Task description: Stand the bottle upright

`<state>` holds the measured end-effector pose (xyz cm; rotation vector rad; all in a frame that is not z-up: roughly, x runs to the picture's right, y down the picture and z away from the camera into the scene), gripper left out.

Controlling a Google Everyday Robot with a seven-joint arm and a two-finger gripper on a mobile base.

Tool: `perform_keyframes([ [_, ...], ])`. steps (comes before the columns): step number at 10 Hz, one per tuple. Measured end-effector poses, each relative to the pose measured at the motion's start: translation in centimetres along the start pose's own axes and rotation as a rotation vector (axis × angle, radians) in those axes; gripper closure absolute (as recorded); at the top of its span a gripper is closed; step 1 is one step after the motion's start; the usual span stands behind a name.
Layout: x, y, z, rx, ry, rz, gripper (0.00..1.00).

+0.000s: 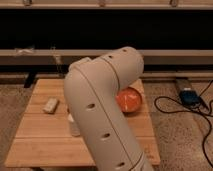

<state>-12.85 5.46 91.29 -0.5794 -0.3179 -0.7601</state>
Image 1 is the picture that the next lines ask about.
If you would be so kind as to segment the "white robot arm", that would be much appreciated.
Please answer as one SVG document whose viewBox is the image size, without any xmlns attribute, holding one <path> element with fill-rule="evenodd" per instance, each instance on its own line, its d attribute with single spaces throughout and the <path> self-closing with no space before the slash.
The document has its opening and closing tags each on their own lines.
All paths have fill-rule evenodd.
<svg viewBox="0 0 213 171">
<path fill-rule="evenodd" d="M 64 97 L 99 171 L 154 171 L 116 102 L 143 69 L 143 57 L 132 47 L 69 66 Z"/>
</svg>

